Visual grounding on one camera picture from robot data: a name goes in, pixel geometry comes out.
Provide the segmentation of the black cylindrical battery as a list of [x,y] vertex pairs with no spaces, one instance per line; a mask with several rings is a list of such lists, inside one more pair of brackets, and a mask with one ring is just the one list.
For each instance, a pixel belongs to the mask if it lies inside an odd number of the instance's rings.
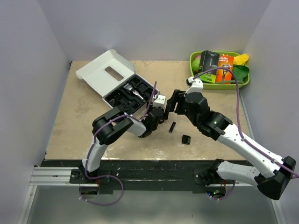
[[169,133],[172,133],[175,128],[176,122],[173,122],[170,126]]

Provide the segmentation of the black comb attachment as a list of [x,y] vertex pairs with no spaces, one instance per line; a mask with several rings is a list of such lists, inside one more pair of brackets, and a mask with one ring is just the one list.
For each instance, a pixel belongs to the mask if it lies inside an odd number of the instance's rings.
[[191,143],[191,136],[189,136],[189,135],[183,135],[181,142],[182,142],[182,144],[190,145],[190,143]]

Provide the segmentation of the silver black hair clipper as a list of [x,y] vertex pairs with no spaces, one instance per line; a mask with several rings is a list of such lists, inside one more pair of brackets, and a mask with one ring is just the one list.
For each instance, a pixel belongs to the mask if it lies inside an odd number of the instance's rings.
[[143,96],[136,89],[134,89],[130,84],[126,84],[123,88],[131,92],[133,95],[137,96],[140,100],[144,101]]

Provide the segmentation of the white clipper kit box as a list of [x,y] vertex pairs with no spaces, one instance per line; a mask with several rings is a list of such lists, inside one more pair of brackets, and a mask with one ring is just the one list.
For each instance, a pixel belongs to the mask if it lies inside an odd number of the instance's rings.
[[[134,65],[111,49],[76,71],[111,108],[119,107],[126,114],[138,117],[144,110],[153,91],[153,85],[135,72]],[[123,87],[130,84],[144,98],[140,100]]]

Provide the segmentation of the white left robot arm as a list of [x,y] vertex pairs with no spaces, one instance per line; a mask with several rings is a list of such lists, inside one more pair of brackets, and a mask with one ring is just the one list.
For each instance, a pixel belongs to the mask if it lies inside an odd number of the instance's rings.
[[157,130],[164,121],[164,108],[150,106],[141,119],[126,114],[115,107],[96,118],[92,123],[93,140],[79,167],[80,177],[86,183],[96,180],[100,161],[107,147],[116,142],[124,133],[129,132],[139,138],[146,138]]

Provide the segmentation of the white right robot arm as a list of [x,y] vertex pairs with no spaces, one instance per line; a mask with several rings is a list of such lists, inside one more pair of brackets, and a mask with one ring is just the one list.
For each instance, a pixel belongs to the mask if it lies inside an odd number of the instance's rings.
[[199,175],[206,185],[221,180],[238,181],[256,186],[270,199],[280,199],[293,177],[296,161],[292,157],[279,156],[245,135],[229,118],[210,110],[207,99],[200,92],[175,90],[167,100],[166,110],[185,115],[204,136],[233,149],[251,164],[216,159]]

